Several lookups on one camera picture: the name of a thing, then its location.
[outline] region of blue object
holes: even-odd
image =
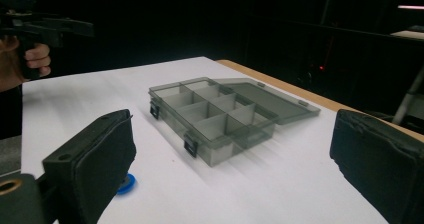
[[[128,173],[116,194],[123,195],[131,191],[131,189],[134,187],[134,184],[135,184],[135,177]]]

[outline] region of finger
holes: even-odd
[[[38,60],[47,57],[50,53],[50,48],[48,45],[35,43],[34,48],[27,50],[25,52],[25,59],[30,60]]]
[[[27,61],[27,66],[29,68],[47,67],[50,65],[50,62],[51,62],[50,56],[47,56],[42,59]]]
[[[0,51],[12,51],[19,46],[19,41],[16,36],[4,36],[0,40]]]
[[[40,77],[47,76],[51,73],[51,68],[48,66],[40,67],[39,69]]]

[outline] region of wooden table edge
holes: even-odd
[[[301,98],[304,98],[304,99],[306,99],[308,101],[314,102],[314,103],[316,103],[316,104],[318,104],[320,106],[323,106],[325,108],[328,108],[328,109],[330,109],[332,111],[337,112],[340,109],[346,109],[346,110],[352,110],[352,111],[360,112],[360,111],[358,111],[358,110],[356,110],[354,108],[351,108],[349,106],[343,105],[343,104],[338,103],[336,101],[330,100],[330,99],[325,98],[323,96],[317,95],[317,94],[312,93],[310,91],[304,90],[304,89],[302,89],[300,87],[294,86],[292,84],[289,84],[289,83],[284,82],[284,81],[281,81],[281,80],[279,80],[277,78],[268,76],[268,75],[263,74],[261,72],[255,71],[253,69],[250,69],[248,67],[245,67],[243,65],[240,65],[240,64],[235,63],[233,61],[222,59],[222,60],[217,60],[216,62],[217,63],[220,63],[220,64],[222,64],[222,65],[224,65],[226,67],[229,67],[231,69],[234,69],[236,71],[239,71],[239,72],[241,72],[243,74],[246,74],[248,76],[251,76],[251,77],[253,77],[253,78],[255,78],[255,79],[257,79],[257,80],[259,80],[261,82],[270,84],[272,86],[275,86],[277,88],[280,88],[282,90],[285,90],[287,92],[290,92],[290,93],[292,93],[292,94],[294,94],[296,96],[299,96]],[[420,140],[421,142],[424,143],[424,135],[421,135],[421,134],[419,134],[417,132],[414,132],[414,131],[411,131],[409,129],[403,128],[401,126],[395,125],[393,123],[390,123],[390,122],[387,122],[387,121],[384,121],[384,120],[382,120],[382,121],[385,122],[385,123],[387,123],[387,124],[389,124],[390,126],[393,126],[396,129],[398,129],[398,130],[400,130],[400,131],[402,131],[402,132],[404,132],[404,133],[406,133],[406,134],[408,134],[408,135],[410,135],[410,136],[412,136],[412,137]]]

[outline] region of white table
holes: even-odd
[[[149,113],[148,89],[203,76],[248,77],[199,57],[24,84],[22,172],[39,177],[41,161],[88,124],[129,109],[137,185],[99,223],[387,223],[330,159],[336,112],[316,104],[318,117],[276,126],[271,140],[213,168],[193,159]]]

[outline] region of black background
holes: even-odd
[[[65,35],[65,47],[52,50],[50,77],[206,56],[359,110],[394,114],[422,65],[421,47],[273,20],[384,35],[424,24],[421,12],[398,10],[400,2],[38,0],[36,11],[94,24],[94,38]]]

